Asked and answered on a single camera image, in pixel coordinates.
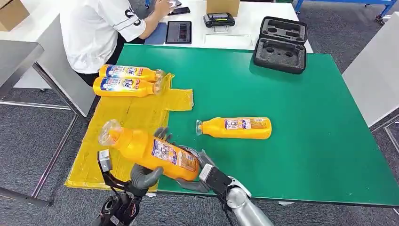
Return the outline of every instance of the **yellow plastic bag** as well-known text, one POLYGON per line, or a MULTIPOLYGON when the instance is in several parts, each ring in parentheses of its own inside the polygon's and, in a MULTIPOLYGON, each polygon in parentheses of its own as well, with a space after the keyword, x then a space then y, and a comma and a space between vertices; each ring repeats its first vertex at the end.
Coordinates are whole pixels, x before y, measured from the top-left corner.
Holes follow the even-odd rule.
MULTIPOLYGON (((79 152, 65 182, 68 187, 88 189, 109 189, 105 185, 97 163, 97 152, 109 149, 111 173, 122 181, 130 179, 133 162, 121 156, 118 150, 99 145, 97 137, 102 126, 116 119, 126 128, 143 129, 154 133, 159 127, 168 124, 169 111, 190 111, 193 107, 192 89, 171 89, 172 74, 162 81, 160 95, 138 97, 102 97, 82 140, 79 152)), ((157 185, 149 192, 155 192, 157 185)))

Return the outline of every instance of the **tablet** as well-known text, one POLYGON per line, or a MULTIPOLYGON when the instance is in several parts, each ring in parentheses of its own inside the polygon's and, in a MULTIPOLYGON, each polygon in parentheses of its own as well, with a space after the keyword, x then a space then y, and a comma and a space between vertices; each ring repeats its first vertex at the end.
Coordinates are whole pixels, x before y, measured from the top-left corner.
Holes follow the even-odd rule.
POLYGON ((191 44, 191 21, 169 21, 165 44, 191 44))

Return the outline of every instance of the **bottle cap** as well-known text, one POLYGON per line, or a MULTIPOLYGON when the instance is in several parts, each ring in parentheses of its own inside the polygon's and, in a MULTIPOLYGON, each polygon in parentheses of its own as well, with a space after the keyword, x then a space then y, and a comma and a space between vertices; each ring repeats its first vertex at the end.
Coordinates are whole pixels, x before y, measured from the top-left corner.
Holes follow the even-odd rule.
POLYGON ((195 133, 197 136, 202 134, 202 121, 200 120, 195 121, 195 133))
POLYGON ((163 79, 163 77, 165 77, 165 72, 163 71, 163 70, 161 70, 161 69, 157 69, 156 71, 155 71, 155 80, 156 81, 160 81, 160 80, 162 80, 163 79))
POLYGON ((123 128, 116 119, 109 120, 103 125, 98 135, 98 143, 103 146, 112 146, 119 139, 123 128))
POLYGON ((155 95, 158 95, 159 93, 161 93, 161 82, 160 81, 154 83, 154 86, 152 87, 152 91, 154 92, 155 95))

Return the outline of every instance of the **white t-shirt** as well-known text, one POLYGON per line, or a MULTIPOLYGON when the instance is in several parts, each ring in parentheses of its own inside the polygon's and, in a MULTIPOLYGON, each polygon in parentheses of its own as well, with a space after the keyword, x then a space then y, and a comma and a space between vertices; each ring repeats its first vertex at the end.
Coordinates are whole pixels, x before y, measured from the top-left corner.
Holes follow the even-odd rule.
POLYGON ((69 0, 61 9, 61 30, 71 67, 97 73, 113 54, 118 32, 132 41, 145 30, 128 0, 69 0))

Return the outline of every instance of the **orange detergent bottle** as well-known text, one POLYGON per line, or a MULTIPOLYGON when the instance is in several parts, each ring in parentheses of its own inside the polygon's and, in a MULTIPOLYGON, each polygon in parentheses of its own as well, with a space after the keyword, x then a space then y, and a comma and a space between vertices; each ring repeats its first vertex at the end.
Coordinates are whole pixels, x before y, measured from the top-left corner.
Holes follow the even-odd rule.
POLYGON ((160 81, 164 76, 163 70, 151 70, 146 67, 103 65, 98 72, 100 77, 133 78, 150 82, 160 81))
POLYGON ((271 134, 271 123, 267 117, 216 117, 195 123, 197 135, 208 134, 220 138, 267 139, 271 134))
POLYGON ((199 163, 191 153, 145 131, 123 128, 115 119, 104 124, 98 142, 118 149, 128 160, 149 169, 162 166, 163 174, 173 179, 191 181, 198 175, 199 163))
POLYGON ((96 78, 93 84, 94 92, 102 97, 145 97, 159 94, 161 82, 151 83, 141 79, 131 78, 96 78))

